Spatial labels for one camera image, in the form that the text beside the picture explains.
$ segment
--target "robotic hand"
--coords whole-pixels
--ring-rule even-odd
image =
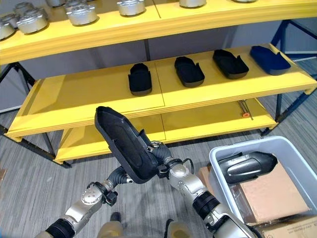
[[[182,160],[172,157],[163,143],[151,142],[144,130],[138,132],[125,116],[111,108],[98,107],[95,126],[121,166],[103,183],[90,183],[81,199],[36,238],[74,237],[102,204],[112,206],[116,203],[118,194],[113,189],[118,184],[145,183],[155,175],[167,178],[171,186],[180,191],[215,238],[261,237],[220,204]]]

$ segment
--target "shoe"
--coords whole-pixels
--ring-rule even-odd
[[[110,217],[110,221],[117,221],[121,223],[121,214],[119,212],[114,212],[112,213],[111,217]]]

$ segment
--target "cardboard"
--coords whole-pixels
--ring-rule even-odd
[[[234,193],[246,223],[264,223],[309,210],[281,163],[271,173],[235,186]]]
[[[199,169],[197,176],[203,182],[203,184],[207,187],[208,191],[213,195],[213,188],[209,183],[209,169],[208,167],[202,167]]]
[[[291,219],[262,229],[265,238],[316,238],[317,216]]]

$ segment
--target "shelf board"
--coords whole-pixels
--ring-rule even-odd
[[[17,31],[1,41],[0,64],[217,27],[317,16],[317,0],[207,1],[193,9],[180,7],[178,0],[146,0],[146,11],[133,17],[120,16],[114,0],[90,4],[96,5],[99,20],[82,27],[72,26],[62,7],[46,7],[49,27],[32,35]]]
[[[238,102],[161,114],[166,141],[170,143],[276,125],[257,99],[246,102],[253,120],[241,116]]]
[[[98,106],[133,117],[135,111],[164,105],[154,62],[145,63],[152,76],[152,92],[143,97],[129,90],[133,65],[98,69],[38,80],[31,89],[8,136],[20,137],[94,124]]]
[[[278,50],[270,45],[273,51]],[[205,81],[185,88],[174,68],[175,58],[147,62],[153,91],[144,97],[129,91],[127,74],[132,65],[61,75],[39,80],[31,89],[7,136],[21,136],[94,124],[95,109],[109,106],[128,118],[145,117],[201,106],[299,90],[312,92],[317,82],[296,66],[283,75],[266,74],[249,56],[250,47],[229,49],[250,68],[247,76],[225,78],[212,60],[213,52],[189,55],[199,62]]]
[[[279,52],[271,44],[263,46],[275,53]],[[157,60],[155,64],[163,93],[165,112],[291,91],[308,90],[307,93],[310,93],[316,88],[316,81],[285,55],[283,56],[289,61],[291,68],[279,76],[266,74],[250,56],[250,49],[249,46],[227,49],[235,56],[240,55],[250,69],[245,77],[235,80],[223,76],[212,59],[213,52],[189,55],[188,57],[194,63],[199,63],[205,74],[203,84],[196,88],[186,88],[181,84],[175,73],[175,58]]]
[[[274,126],[276,122],[256,100],[247,100],[254,120],[241,117],[237,102],[132,119],[145,128],[150,140],[165,143]],[[56,161],[73,160],[110,153],[94,125],[65,130]]]
[[[144,128],[150,140],[165,140],[160,115],[134,118],[130,121],[137,130]],[[82,126],[64,130],[56,161],[74,160],[110,152],[108,144],[94,125]]]

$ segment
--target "person's foot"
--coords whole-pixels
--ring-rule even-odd
[[[114,212],[111,214],[110,221],[121,222],[121,214],[119,212]]]
[[[173,219],[168,219],[168,220],[166,221],[165,232],[164,232],[164,238],[167,238],[167,231],[168,231],[169,224],[170,224],[171,222],[173,222],[173,221],[174,221]]]

